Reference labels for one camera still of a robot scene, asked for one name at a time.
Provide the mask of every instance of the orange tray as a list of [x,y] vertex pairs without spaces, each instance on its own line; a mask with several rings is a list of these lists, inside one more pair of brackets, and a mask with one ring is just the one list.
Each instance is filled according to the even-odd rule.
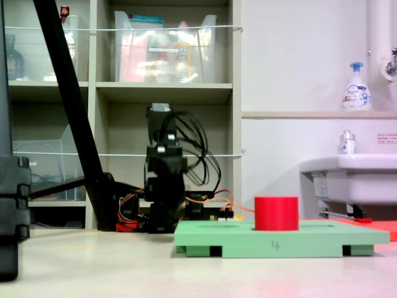
[[374,230],[385,231],[390,233],[390,241],[397,241],[397,221],[380,221],[372,223],[359,223],[349,219],[332,219],[345,224],[358,225],[365,228],[373,228]]

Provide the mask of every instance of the orange wire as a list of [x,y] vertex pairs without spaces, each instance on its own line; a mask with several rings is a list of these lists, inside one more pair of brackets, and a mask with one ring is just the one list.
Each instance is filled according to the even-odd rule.
[[[141,192],[142,190],[143,190],[143,188],[138,189],[138,190],[135,191],[135,192]],[[129,194],[129,195],[127,195],[127,197],[124,198],[124,200],[121,202],[120,206],[118,207],[117,216],[118,216],[118,219],[120,219],[122,222],[136,222],[136,220],[128,219],[128,218],[126,218],[126,217],[124,217],[124,216],[122,215],[122,206],[123,206],[126,202],[128,202],[132,197],[135,197],[135,194]]]
[[214,194],[219,194],[220,192],[228,192],[231,194],[231,211],[233,211],[233,205],[234,205],[234,194],[233,191],[229,190],[229,189],[221,189],[220,191],[216,191],[214,192]]
[[[200,204],[204,204],[204,203],[208,203],[208,202],[214,202],[214,201],[227,201],[228,203],[227,203],[226,205],[229,205],[229,204],[232,205],[232,203],[230,202],[230,200],[227,199],[227,198],[225,198],[225,197],[216,197],[216,198],[214,198],[214,199],[209,199],[209,200],[205,200],[205,201],[196,201],[196,200],[193,200],[193,199],[191,199],[191,198],[189,198],[189,197],[187,197],[186,199],[189,200],[189,201],[191,201],[191,202],[200,203]],[[239,208],[239,209],[245,210],[245,211],[247,211],[247,212],[255,213],[255,210],[248,209],[248,208],[245,208],[245,207],[240,206],[240,205],[237,205],[237,204],[233,204],[233,206],[235,206],[235,207],[237,207],[237,208]]]

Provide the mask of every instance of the wooden shelf board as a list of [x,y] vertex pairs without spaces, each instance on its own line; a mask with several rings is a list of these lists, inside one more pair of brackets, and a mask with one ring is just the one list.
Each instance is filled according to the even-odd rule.
[[86,201],[29,201],[29,207],[85,207]]
[[[9,81],[11,102],[15,103],[61,103],[57,82]],[[79,82],[83,101],[88,101],[88,82]]]
[[226,104],[232,84],[156,84],[111,83],[96,84],[109,102],[151,104]]
[[109,0],[109,2],[142,6],[227,6],[229,0]]
[[397,119],[397,112],[242,112],[243,119]]

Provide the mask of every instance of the floor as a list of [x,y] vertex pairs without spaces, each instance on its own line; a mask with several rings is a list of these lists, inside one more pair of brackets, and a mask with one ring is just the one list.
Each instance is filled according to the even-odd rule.
[[172,235],[33,230],[1,298],[397,297],[397,242],[374,257],[176,256]]

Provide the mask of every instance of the green board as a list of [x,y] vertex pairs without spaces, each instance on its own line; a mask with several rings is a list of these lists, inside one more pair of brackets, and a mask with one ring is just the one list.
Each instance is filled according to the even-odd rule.
[[263,232],[253,221],[179,222],[177,253],[224,258],[310,258],[372,256],[373,245],[389,243],[389,233],[332,220],[300,222],[299,231]]

